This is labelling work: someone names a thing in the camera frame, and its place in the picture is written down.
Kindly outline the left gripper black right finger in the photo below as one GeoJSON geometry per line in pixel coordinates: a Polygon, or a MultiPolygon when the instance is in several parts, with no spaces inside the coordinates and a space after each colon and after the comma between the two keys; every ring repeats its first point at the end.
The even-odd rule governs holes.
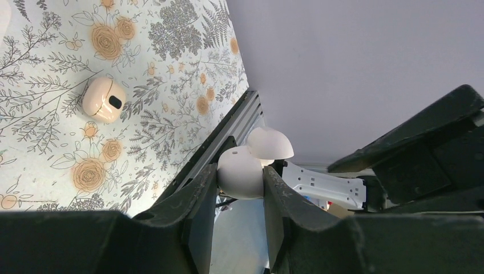
{"type": "Polygon", "coordinates": [[[323,231],[338,217],[309,202],[272,168],[263,169],[264,217],[272,273],[335,273],[323,231]]]}

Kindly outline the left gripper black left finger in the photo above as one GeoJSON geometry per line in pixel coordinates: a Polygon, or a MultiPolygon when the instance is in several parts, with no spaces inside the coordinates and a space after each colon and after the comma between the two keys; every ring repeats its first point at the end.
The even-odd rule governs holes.
{"type": "Polygon", "coordinates": [[[209,164],[178,192],[134,219],[142,225],[135,273],[208,273],[217,165],[209,164]]]}

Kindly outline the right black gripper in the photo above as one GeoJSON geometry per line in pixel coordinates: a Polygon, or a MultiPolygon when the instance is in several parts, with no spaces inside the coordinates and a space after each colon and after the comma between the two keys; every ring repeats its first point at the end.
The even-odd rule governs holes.
{"type": "Polygon", "coordinates": [[[463,84],[327,168],[364,178],[366,212],[483,214],[483,96],[463,84]]]}

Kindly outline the white earbud case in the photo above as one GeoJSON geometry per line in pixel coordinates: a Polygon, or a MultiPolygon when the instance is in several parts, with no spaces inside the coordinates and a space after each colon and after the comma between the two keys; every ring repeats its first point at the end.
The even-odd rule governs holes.
{"type": "Polygon", "coordinates": [[[263,168],[275,160],[294,156],[291,141],[270,127],[256,127],[246,144],[224,151],[217,162],[217,183],[229,197],[239,200],[264,196],[263,168]]]}

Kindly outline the beige earbud charging case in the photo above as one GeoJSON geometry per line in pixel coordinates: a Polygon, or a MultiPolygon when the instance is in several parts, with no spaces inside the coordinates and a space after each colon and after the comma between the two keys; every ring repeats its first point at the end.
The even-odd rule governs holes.
{"type": "Polygon", "coordinates": [[[126,92],[115,81],[107,77],[94,79],[82,99],[86,115],[103,123],[113,123],[120,118],[126,102],[126,92]]]}

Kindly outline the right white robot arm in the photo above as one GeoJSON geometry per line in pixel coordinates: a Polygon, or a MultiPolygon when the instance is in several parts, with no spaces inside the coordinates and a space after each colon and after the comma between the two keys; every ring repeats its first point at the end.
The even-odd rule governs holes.
{"type": "Polygon", "coordinates": [[[463,84],[326,173],[286,162],[282,176],[322,208],[483,215],[483,97],[463,84]]]}

